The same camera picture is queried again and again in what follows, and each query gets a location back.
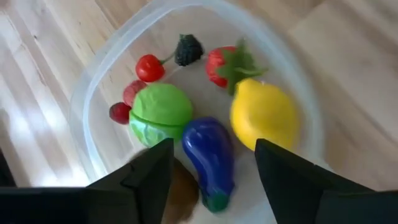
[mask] red strawberry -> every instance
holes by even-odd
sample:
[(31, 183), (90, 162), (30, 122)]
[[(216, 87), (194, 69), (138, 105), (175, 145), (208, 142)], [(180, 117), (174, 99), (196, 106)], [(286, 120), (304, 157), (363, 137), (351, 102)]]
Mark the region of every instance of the red strawberry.
[(132, 83), (130, 83), (130, 85), (128, 85), (123, 91), (124, 103), (129, 106), (133, 106), (136, 94), (146, 86), (147, 84), (141, 80), (135, 80)]
[(130, 110), (131, 106), (123, 102), (115, 103), (109, 109), (109, 117), (119, 124), (128, 124)]
[(225, 64), (225, 60), (223, 58), (223, 55), (221, 53), (221, 49), (229, 50), (231, 52), (234, 52), (236, 50), (235, 46), (226, 46), (226, 47), (220, 47), (217, 49), (212, 50), (208, 54), (208, 59), (206, 63), (206, 73), (209, 76), (210, 81), (215, 83), (216, 85), (226, 88), (227, 86), (227, 79), (226, 78), (221, 78), (218, 76), (216, 70), (218, 67), (222, 66)]

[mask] toy strawberry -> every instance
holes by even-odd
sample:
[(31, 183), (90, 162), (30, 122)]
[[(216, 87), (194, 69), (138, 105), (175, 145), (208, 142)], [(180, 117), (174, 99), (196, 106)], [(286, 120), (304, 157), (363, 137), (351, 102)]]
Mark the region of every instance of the toy strawberry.
[(228, 87), (228, 93), (233, 95), (235, 85), (245, 78), (262, 75), (266, 68), (258, 69), (254, 65), (252, 55), (246, 50), (244, 39), (236, 46), (220, 47), (208, 55), (206, 73), (213, 83), (220, 87)]

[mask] clear plastic container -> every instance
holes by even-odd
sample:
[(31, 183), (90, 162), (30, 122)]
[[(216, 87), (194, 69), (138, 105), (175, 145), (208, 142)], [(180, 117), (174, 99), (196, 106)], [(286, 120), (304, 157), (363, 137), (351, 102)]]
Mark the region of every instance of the clear plastic container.
[[(295, 152), (327, 166), (323, 161), (322, 118), (305, 70), (269, 24), (222, 0), (153, 0), (96, 53), (72, 96), (70, 126), (91, 181), (121, 167), (144, 148), (128, 126), (109, 119), (108, 110), (122, 101), (125, 86), (137, 78), (134, 67), (139, 57), (154, 54), (166, 58), (175, 49), (179, 34), (194, 34), (207, 52), (234, 45), (244, 37), (256, 63), (270, 68), (261, 78), (280, 86), (300, 109), (302, 131)], [(208, 80), (204, 61), (183, 68), (168, 62), (162, 82), (173, 83), (190, 97), (196, 117), (218, 118), (234, 137), (229, 125), (231, 98)], [(191, 223), (275, 223), (254, 153), (236, 138), (234, 143), (236, 190), (228, 209), (213, 215), (199, 205)], [(179, 145), (175, 153), (195, 174)]]

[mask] toy fruit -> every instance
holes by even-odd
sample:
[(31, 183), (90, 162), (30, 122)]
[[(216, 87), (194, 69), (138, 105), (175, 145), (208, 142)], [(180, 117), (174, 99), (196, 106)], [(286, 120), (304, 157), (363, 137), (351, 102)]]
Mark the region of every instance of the toy fruit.
[(134, 103), (134, 99), (136, 97), (136, 94), (145, 88), (147, 86), (146, 83), (144, 83), (141, 80), (134, 80), (132, 83), (130, 83), (123, 91), (123, 101), (125, 104), (132, 106)]
[[(148, 150), (150, 149), (138, 152), (131, 160), (140, 158)], [(174, 158), (172, 181), (161, 223), (175, 224), (189, 221), (198, 201), (198, 183), (184, 165)]]
[(177, 49), (175, 50), (175, 63), (179, 66), (187, 66), (196, 62), (203, 55), (201, 43), (194, 35), (180, 35)]
[(227, 79), (219, 77), (217, 74), (216, 69), (225, 64), (225, 60), (223, 58), (223, 54), (221, 50), (229, 50), (230, 52), (234, 52), (236, 49), (235, 46), (226, 46), (220, 47), (217, 49), (212, 50), (207, 56), (206, 62), (206, 73), (213, 83), (216, 85), (226, 88)]
[(131, 106), (125, 103), (115, 103), (109, 109), (109, 117), (119, 124), (128, 124), (130, 110)]
[(231, 125), (253, 151), (256, 140), (262, 138), (292, 150), (299, 133), (299, 114), (292, 99), (279, 88), (247, 78), (237, 84)]
[(136, 64), (136, 73), (144, 82), (154, 82), (163, 77), (165, 70), (163, 64), (174, 56), (174, 53), (165, 60), (159, 60), (155, 55), (142, 56)]
[(136, 95), (130, 127), (141, 143), (152, 147), (165, 138), (176, 141), (192, 119), (193, 108), (185, 93), (166, 83), (154, 83)]
[(244, 39), (240, 39), (235, 48), (223, 47), (210, 52), (206, 65), (210, 80), (221, 87), (225, 87), (226, 84), (228, 94), (231, 96), (234, 95), (238, 82), (245, 78), (262, 75), (265, 71), (267, 71), (266, 68), (256, 68), (252, 55), (246, 49)]
[(212, 117), (187, 124), (182, 146), (199, 175), (204, 206), (211, 212), (224, 210), (234, 189), (233, 145), (227, 130)]

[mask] wooden floor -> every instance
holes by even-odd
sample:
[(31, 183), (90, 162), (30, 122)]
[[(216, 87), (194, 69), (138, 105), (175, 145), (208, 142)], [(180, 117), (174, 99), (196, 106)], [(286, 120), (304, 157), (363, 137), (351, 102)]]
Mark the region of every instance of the wooden floor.
[[(94, 52), (146, 3), (0, 0), (0, 146), (19, 186), (90, 183), (69, 100)], [(376, 190), (398, 189), (398, 1), (235, 3), (273, 22), (310, 65), (332, 168)]]

